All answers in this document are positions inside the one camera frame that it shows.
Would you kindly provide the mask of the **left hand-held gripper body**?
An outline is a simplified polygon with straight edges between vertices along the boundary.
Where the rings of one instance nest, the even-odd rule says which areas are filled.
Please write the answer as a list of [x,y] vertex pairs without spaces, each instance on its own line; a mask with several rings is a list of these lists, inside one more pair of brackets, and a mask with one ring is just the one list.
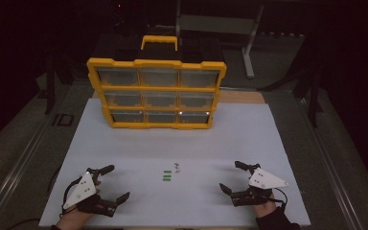
[[116,208],[109,201],[102,200],[97,192],[98,176],[86,172],[80,179],[73,181],[64,192],[62,214],[77,207],[79,211],[113,217]]

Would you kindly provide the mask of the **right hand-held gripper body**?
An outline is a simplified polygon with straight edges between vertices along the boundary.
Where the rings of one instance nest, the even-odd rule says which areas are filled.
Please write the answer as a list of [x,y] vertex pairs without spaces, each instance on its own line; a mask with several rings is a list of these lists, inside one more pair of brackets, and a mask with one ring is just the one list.
[[235,207],[264,204],[269,200],[286,207],[288,204],[287,195],[282,192],[285,199],[280,200],[273,198],[272,193],[274,190],[280,191],[281,188],[287,186],[288,183],[284,179],[259,168],[251,174],[248,188],[242,192],[233,192],[230,198]]

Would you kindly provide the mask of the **clear plastic drawer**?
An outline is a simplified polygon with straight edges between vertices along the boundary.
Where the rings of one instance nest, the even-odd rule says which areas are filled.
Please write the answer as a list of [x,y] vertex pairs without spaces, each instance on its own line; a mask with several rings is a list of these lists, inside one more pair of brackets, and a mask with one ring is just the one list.
[[207,124],[210,113],[205,111],[179,111],[178,122],[181,124]]

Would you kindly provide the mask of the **yellow and black drawer organizer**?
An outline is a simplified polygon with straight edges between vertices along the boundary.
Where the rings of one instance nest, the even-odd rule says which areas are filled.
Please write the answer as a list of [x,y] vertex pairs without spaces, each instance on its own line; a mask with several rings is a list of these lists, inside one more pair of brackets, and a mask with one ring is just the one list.
[[111,68],[146,68],[161,67],[175,69],[218,70],[218,95],[215,97],[215,111],[219,100],[219,87],[226,74],[226,64],[223,61],[218,43],[214,39],[181,40],[168,35],[144,35],[142,37],[123,37],[106,34],[100,38],[97,47],[87,61],[88,78],[98,94],[102,104],[102,113],[111,127],[115,128],[174,128],[174,127],[144,127],[133,125],[117,126],[110,121],[106,113],[104,96],[97,70],[101,67]]

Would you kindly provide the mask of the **person's right hand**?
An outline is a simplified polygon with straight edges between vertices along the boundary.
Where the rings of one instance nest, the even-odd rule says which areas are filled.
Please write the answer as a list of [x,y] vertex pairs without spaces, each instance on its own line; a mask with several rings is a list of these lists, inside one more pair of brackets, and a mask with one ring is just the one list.
[[253,205],[252,210],[257,218],[263,218],[277,209],[276,203],[274,201],[267,201],[264,204]]

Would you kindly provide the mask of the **person's left hand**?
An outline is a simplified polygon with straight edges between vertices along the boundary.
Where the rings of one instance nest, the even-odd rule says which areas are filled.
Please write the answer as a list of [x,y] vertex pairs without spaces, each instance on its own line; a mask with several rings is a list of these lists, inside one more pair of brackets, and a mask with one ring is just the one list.
[[55,224],[59,230],[81,230],[85,223],[87,223],[93,214],[81,212],[77,207],[73,207],[66,211],[66,213]]

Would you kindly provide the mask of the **white table mat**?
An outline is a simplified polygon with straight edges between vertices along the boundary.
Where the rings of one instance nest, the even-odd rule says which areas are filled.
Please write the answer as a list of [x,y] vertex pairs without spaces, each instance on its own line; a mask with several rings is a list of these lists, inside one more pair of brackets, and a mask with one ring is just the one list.
[[[288,186],[288,218],[308,226],[311,221],[270,108],[265,103],[221,103],[209,129],[112,128],[104,120],[101,103],[87,102],[57,181],[41,217],[54,224],[66,187],[89,168],[114,165],[103,176],[104,199],[130,192],[114,217],[93,217],[90,227],[103,228],[235,228],[253,227],[249,207],[235,207],[219,184],[234,191],[248,186],[248,172],[236,161],[260,164]],[[170,182],[164,171],[172,171]]]

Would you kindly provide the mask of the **group of clear drawers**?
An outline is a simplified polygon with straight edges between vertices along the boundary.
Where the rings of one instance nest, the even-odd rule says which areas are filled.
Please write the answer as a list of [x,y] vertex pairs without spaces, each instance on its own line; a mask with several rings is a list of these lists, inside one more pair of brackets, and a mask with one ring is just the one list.
[[[113,125],[206,128],[218,95],[218,70],[111,68],[97,70],[106,113]],[[205,111],[207,124],[181,124],[179,111]]]

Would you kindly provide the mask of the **black stand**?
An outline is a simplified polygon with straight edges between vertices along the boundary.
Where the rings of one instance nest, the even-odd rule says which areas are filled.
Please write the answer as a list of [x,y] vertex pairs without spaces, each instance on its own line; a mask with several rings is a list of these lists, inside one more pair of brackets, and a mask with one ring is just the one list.
[[56,80],[54,55],[49,53],[46,59],[46,114],[50,114],[56,103]]
[[317,127],[316,113],[318,107],[319,84],[321,80],[322,65],[320,63],[316,46],[309,40],[305,40],[300,48],[300,58],[305,63],[301,67],[301,76],[297,86],[294,88],[294,96],[304,98],[307,93],[309,96],[308,117],[310,123]]

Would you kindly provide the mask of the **grey metal stand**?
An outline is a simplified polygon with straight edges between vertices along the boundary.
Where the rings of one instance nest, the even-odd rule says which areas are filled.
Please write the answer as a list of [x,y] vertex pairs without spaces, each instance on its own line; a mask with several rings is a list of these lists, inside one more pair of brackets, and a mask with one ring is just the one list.
[[242,59],[246,76],[249,79],[255,77],[251,62],[250,52],[254,43],[259,23],[265,6],[258,4],[254,10],[252,19],[240,17],[208,16],[184,13],[181,9],[184,0],[177,0],[175,33],[180,35],[182,31],[220,33],[226,35],[248,35],[248,43],[241,48]]

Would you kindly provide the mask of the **aluminium rail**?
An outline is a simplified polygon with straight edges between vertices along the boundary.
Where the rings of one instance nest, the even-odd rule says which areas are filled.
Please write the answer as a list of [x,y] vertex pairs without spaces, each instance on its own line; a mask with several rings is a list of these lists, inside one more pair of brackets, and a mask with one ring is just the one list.
[[68,94],[57,93],[49,113],[45,100],[32,99],[0,133],[0,216]]
[[359,219],[357,212],[352,204],[351,199],[343,185],[339,174],[335,168],[335,165],[329,155],[329,152],[320,136],[319,131],[313,126],[309,118],[309,106],[305,99],[295,99],[297,106],[302,114],[306,125],[308,126],[311,135],[319,148],[319,154],[321,158],[321,163],[325,169],[325,174],[331,184],[333,193],[335,195],[336,201],[338,203],[339,209],[345,218],[345,221],[350,230],[364,230],[361,220]]

